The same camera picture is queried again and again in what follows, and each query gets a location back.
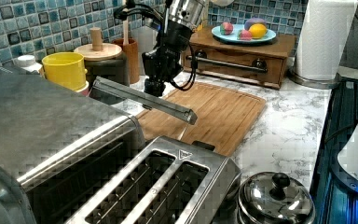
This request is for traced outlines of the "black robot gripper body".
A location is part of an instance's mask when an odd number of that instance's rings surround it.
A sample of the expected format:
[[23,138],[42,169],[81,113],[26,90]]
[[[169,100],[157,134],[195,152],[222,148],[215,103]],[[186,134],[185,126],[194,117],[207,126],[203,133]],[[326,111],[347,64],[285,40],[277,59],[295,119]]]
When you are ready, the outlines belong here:
[[170,83],[180,91],[188,91],[194,84],[194,76],[179,86],[174,78],[183,71],[179,64],[180,56],[189,46],[193,32],[175,21],[168,21],[166,27],[158,26],[155,47],[142,54],[145,74],[145,93],[160,97],[165,90],[165,83]]

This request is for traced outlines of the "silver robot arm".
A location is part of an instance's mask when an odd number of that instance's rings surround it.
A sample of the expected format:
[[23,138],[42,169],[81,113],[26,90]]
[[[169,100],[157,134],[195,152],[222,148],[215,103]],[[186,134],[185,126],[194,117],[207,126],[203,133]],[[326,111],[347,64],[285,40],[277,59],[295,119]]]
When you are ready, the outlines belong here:
[[162,22],[158,27],[155,47],[142,54],[145,74],[145,92],[160,97],[165,83],[170,83],[180,91],[188,91],[195,82],[197,62],[192,59],[192,71],[188,81],[179,86],[174,78],[183,71],[179,64],[183,51],[190,48],[190,37],[201,22],[205,7],[204,0],[166,0]]

